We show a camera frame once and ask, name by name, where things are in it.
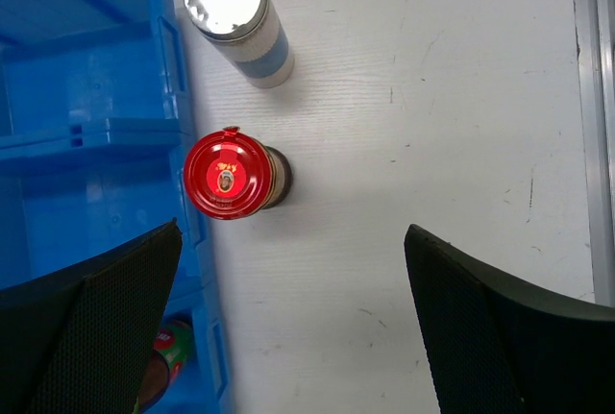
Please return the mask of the green-labelled sauce bottle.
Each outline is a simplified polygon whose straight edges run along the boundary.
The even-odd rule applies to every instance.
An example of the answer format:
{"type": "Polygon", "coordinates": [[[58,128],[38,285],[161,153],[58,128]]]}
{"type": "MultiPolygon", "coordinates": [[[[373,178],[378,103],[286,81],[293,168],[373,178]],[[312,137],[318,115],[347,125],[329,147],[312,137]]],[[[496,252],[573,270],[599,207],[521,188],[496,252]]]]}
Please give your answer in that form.
{"type": "Polygon", "coordinates": [[[192,322],[185,315],[164,320],[140,384],[136,413],[156,404],[195,352],[192,322]]]}

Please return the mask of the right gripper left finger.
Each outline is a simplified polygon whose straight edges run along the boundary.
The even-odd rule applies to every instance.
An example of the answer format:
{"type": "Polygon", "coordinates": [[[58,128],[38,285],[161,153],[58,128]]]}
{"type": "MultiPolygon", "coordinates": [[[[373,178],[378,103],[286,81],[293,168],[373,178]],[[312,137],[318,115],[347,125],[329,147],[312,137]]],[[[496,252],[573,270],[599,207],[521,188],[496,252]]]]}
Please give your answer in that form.
{"type": "Polygon", "coordinates": [[[133,412],[182,246],[170,221],[2,289],[2,412],[133,412]]]}

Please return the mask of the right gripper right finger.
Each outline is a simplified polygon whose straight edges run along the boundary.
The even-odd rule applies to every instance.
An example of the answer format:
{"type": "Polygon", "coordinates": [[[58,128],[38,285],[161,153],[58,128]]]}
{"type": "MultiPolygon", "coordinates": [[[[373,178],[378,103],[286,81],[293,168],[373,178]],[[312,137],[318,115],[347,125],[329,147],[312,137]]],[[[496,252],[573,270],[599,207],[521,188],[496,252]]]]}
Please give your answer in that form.
{"type": "Polygon", "coordinates": [[[510,275],[417,225],[405,257],[441,412],[613,412],[613,308],[510,275]]]}

